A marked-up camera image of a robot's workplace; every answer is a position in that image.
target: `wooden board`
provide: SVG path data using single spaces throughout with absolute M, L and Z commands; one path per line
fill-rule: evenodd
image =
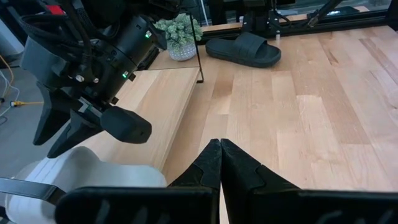
M 369 11 L 369 9 L 367 9 L 364 6 L 357 6 L 357 7 L 354 7 L 354 8 L 359 10 L 360 12 Z M 287 16 L 287 18 L 290 21 L 299 21 L 299 20 L 302 20 L 302 19 L 307 19 L 307 15 L 306 14 L 299 14 L 299 15 Z M 204 32 L 206 32 L 206 31 L 214 31 L 214 30 L 222 30 L 222 29 L 233 29 L 233 28 L 240 28 L 240 27 L 242 27 L 242 23 L 234 22 L 234 23 L 230 23 L 230 24 L 220 24 L 220 25 L 215 25 L 215 26 L 202 27 L 202 30 Z
M 198 56 L 194 56 L 186 61 L 173 60 L 167 50 L 160 52 L 150 65 L 149 70 L 166 69 L 166 68 L 192 68 L 199 67 Z
M 145 144 L 120 142 L 102 132 L 83 143 L 101 160 L 118 164 L 146 164 L 158 169 L 169 154 L 181 118 L 196 83 L 198 68 L 178 68 L 136 72 L 117 94 L 118 106 L 136 112 L 152 124 Z
M 206 81 L 193 90 L 167 181 L 210 139 L 228 138 L 301 188 L 398 191 L 398 34 L 384 26 L 269 43 L 282 59 L 267 69 L 201 54 Z M 220 215 L 227 223 L 222 199 Z

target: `wall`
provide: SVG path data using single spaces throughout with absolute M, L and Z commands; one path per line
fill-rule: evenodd
M 23 50 L 24 46 L 0 19 L 0 54 L 14 55 L 21 53 Z

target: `black cable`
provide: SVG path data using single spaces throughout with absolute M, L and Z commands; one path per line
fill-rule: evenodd
M 299 23 L 296 27 L 299 28 L 306 28 L 306 27 L 313 27 L 320 20 L 322 20 L 327 14 L 334 10 L 343 0 L 329 0 L 326 4 L 324 4 L 320 9 L 315 10 L 307 20 Z
M 103 39 L 103 40 L 110 40 L 113 39 L 114 37 L 116 37 L 116 35 L 119 32 L 120 29 L 120 22 L 118 21 L 118 23 L 116 24 L 116 28 L 114 29 L 114 31 L 110 34 L 110 35 L 104 35 L 101 32 L 99 32 L 97 30 L 97 28 L 94 26 L 94 24 L 91 22 L 90 18 L 88 17 L 86 11 L 84 9 L 77 9 L 77 14 L 80 18 L 80 20 L 82 21 L 84 27 L 86 30 L 89 31 L 89 33 L 98 38 L 98 39 Z
M 62 35 L 53 34 L 46 30 L 42 30 L 36 27 L 36 24 L 43 25 L 45 23 L 61 23 L 65 22 L 68 19 L 67 16 L 59 16 L 59 15 L 28 15 L 22 16 L 20 19 L 21 27 L 27 32 L 29 36 L 40 37 L 44 40 L 51 40 L 53 42 L 60 42 L 65 45 L 70 45 L 74 47 L 81 47 L 80 44 L 74 40 L 70 40 Z
M 86 69 L 91 69 L 91 59 L 93 54 L 91 51 L 90 37 L 83 27 L 83 24 L 79 21 L 79 17 L 70 0 L 58 0 L 58 2 L 61 4 L 63 10 L 67 13 L 70 21 L 75 26 L 75 29 L 79 32 L 80 37 L 83 40 L 84 53 L 81 63 L 85 65 Z
M 199 21 L 200 21 L 200 26 L 201 26 L 201 4 L 199 3 L 199 0 L 196 0 L 197 2 L 197 7 L 198 7 L 198 13 L 199 13 Z
M 0 119 L 2 119 L 2 121 L 0 121 L 0 126 L 8 121 L 8 118 L 6 118 L 5 116 L 1 116 Z
M 283 16 L 282 14 L 280 14 L 279 12 L 278 12 L 278 10 L 276 9 L 276 4 L 277 4 L 277 0 L 272 0 L 272 10 L 274 11 L 274 14 L 277 16 L 277 17 L 279 17 L 279 18 L 281 18 L 281 19 L 283 19 L 284 21 L 286 21 L 287 23 L 288 23 L 288 28 L 290 28 L 291 26 L 292 26 L 292 22 L 290 21 L 290 19 L 288 19 L 287 17 L 285 17 L 285 16 Z

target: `gray floor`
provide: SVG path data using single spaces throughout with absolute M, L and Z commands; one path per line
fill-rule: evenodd
M 1 70 L 10 80 L 9 72 Z M 32 102 L 42 101 L 42 95 L 36 87 L 36 78 L 21 68 L 13 68 L 14 86 L 21 93 L 19 100 Z M 0 94 L 4 91 L 4 80 L 0 78 Z M 7 109 L 9 100 L 15 100 L 16 91 L 6 97 L 6 103 L 0 106 L 0 114 Z M 31 162 L 41 160 L 50 150 L 55 137 L 43 146 L 32 144 L 35 130 L 42 112 L 42 105 L 25 105 L 11 108 L 4 116 L 8 119 L 0 125 L 0 177 L 13 177 L 24 166 Z M 4 194 L 0 193 L 0 205 L 4 205 Z

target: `screw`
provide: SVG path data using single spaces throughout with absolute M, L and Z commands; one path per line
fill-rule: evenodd
M 85 81 L 85 78 L 84 78 L 83 76 L 81 76 L 81 75 L 77 75 L 77 76 L 75 77 L 75 79 L 76 79 L 78 82 L 84 82 L 84 81 Z

